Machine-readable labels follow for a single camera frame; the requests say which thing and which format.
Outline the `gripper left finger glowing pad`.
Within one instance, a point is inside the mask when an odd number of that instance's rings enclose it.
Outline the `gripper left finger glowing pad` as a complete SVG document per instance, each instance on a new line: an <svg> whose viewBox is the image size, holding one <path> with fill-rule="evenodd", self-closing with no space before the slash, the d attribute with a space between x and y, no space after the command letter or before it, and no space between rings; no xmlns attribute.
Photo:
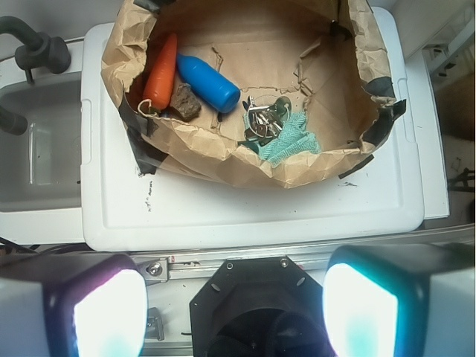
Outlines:
<svg viewBox="0 0 476 357"><path fill-rule="evenodd" d="M1 257L2 356L139 356L147 309L126 254Z"/></svg>

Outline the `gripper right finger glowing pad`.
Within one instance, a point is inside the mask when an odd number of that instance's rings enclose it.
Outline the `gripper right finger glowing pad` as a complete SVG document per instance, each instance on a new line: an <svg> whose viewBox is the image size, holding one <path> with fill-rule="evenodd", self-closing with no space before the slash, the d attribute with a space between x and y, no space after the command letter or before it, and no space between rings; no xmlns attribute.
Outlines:
<svg viewBox="0 0 476 357"><path fill-rule="evenodd" d="M343 245L322 309L338 356L474 356L475 246Z"/></svg>

